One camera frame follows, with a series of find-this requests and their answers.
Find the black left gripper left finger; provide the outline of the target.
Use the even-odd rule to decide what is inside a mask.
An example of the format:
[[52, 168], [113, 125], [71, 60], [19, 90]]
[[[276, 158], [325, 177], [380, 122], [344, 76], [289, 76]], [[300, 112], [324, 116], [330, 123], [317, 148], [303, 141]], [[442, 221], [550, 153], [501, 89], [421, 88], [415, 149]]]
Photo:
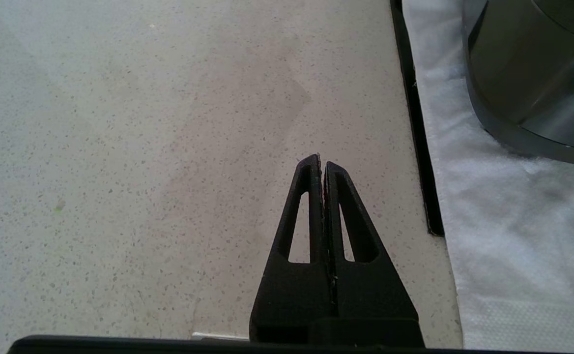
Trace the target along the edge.
[[[308, 194], [307, 264], [290, 262], [300, 200]], [[324, 234], [321, 165], [318, 154], [301, 160], [293, 175], [249, 320], [256, 343], [306, 344], [314, 321], [333, 313], [328, 276], [328, 239]]]

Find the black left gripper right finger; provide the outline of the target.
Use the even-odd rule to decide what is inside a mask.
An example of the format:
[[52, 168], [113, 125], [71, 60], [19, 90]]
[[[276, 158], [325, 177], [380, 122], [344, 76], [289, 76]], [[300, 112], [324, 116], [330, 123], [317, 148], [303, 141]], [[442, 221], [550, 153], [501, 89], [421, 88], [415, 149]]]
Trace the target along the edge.
[[333, 314], [323, 342], [350, 347], [424, 347], [419, 315], [348, 172], [327, 163], [324, 230]]

